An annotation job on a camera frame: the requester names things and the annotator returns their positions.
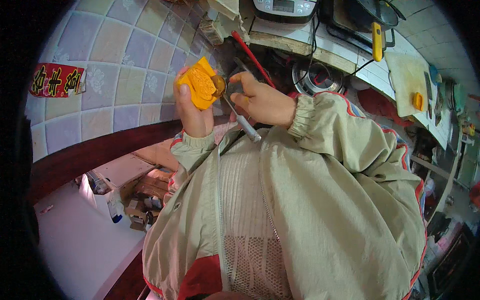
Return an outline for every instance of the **beige jacket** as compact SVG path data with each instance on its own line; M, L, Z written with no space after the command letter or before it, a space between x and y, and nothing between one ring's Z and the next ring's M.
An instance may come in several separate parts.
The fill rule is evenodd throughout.
M213 134L174 141L171 151L188 176L143 250L145 280L165 299L229 290L219 160L238 134L228 132L218 146ZM392 129L365 118L340 94L300 95L293 125L269 131L259 184L295 299L409 297L426 233L423 182L409 171L407 156Z

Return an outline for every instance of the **metal spoon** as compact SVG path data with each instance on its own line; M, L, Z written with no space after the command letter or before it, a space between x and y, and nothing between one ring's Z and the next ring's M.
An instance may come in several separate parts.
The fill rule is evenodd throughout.
M259 135L255 128L253 128L252 125L248 123L247 119L244 116L237 113L230 99L227 99L227 97L225 96L225 90L227 89L227 83L225 82L225 79L220 75L214 75L212 77L212 81L216 88L215 93L213 93L212 95L215 97L222 97L228 103L228 106L230 106L232 111L235 113L235 116L237 116L237 122L242 126L249 139L254 143L259 142L262 139L261 135Z

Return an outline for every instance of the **hand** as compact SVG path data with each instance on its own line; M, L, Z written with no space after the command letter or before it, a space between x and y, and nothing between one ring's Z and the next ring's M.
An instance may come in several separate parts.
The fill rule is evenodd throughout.
M282 94L267 84L255 80L249 72L241 72L230 78L231 83L241 81L243 94L233 93L230 100L235 103L235 110L249 120L263 124L278 125L289 128L293 123L297 103L294 99ZM237 118L232 112L231 121Z
M213 130L213 108L199 110L192 102L192 95L187 84L177 88L177 80L189 67L183 67L173 81L173 96L177 103L177 112L185 132L191 137L206 137Z

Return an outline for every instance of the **red rod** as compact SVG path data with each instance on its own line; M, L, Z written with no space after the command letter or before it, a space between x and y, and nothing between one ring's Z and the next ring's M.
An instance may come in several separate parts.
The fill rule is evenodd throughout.
M247 44L245 44L245 42L241 39L240 35L238 34L238 32L236 32L235 30L232 31L232 36L233 38L240 44L240 46L243 48L243 50L248 54L248 56L250 57L251 60L253 60L253 63L257 66L257 68L260 70L260 72L262 73L262 75L264 76L265 80L267 80L268 84L276 89L275 87L275 84L273 84L272 80L270 79L270 77L268 77L268 74L267 72L265 72L265 69L262 67L262 65L258 62L257 58L255 58L255 56L253 55L252 51L250 50L250 48L248 48Z

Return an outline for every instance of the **elastic cuff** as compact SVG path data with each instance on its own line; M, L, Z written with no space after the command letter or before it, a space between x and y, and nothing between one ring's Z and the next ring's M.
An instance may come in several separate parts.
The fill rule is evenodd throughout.
M313 98L307 95L299 95L297 97L297 111L293 123L288 129L291 135L302 138L310 128L310 119L315 113Z
M182 141L185 145L192 148L209 148L215 143L215 134L212 130L212 132L206 137L191 137L184 132Z

